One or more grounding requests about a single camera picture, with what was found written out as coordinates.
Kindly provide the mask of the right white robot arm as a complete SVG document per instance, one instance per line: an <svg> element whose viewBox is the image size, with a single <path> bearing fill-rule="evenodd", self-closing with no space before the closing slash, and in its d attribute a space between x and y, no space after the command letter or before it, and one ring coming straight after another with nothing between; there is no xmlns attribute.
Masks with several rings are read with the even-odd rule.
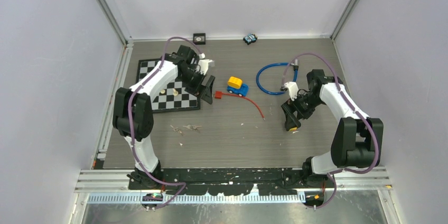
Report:
<svg viewBox="0 0 448 224"><path fill-rule="evenodd" d="M380 162L384 124L363 112L348 95L342 80L327 76L321 69L307 75L308 89L301 91L296 82L283 84L289 98L281 105L287 131L297 130L319 105L326 105L338 122L330 150L311 156L302 165L301 180L308 187L317 186L329 175L342 171L357 174L370 172Z"/></svg>

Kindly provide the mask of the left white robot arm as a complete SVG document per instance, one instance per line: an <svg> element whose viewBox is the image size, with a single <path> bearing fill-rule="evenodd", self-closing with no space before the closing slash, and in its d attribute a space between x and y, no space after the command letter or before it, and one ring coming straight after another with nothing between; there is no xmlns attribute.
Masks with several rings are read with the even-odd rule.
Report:
<svg viewBox="0 0 448 224"><path fill-rule="evenodd" d="M203 52L194 52L182 45L176 53L165 53L156 66L141 81L129 88L120 87L115 93L113 127L128 142L135 161L131 179L156 189L164 184L161 164L155 155L151 141L154 127L152 103L160 92L173 80L185 84L187 93L212 103L214 76L207 72L214 60Z"/></svg>

